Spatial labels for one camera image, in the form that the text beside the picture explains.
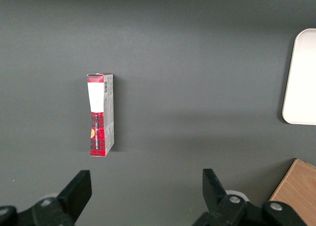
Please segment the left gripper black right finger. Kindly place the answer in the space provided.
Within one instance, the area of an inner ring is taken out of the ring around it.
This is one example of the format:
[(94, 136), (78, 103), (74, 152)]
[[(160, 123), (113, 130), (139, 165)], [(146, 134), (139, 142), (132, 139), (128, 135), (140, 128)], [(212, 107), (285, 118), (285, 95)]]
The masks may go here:
[(267, 201), (257, 207), (237, 194), (228, 194), (212, 169), (203, 169), (202, 192), (208, 208), (195, 226), (305, 226), (289, 205)]

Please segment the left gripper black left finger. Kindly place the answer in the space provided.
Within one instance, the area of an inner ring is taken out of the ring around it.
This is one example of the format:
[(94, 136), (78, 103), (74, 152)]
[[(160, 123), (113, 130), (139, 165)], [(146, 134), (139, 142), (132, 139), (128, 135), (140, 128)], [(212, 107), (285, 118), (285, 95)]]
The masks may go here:
[(29, 209), (0, 207), (2, 226), (74, 226), (92, 196), (89, 170), (81, 170), (56, 197), (39, 200)]

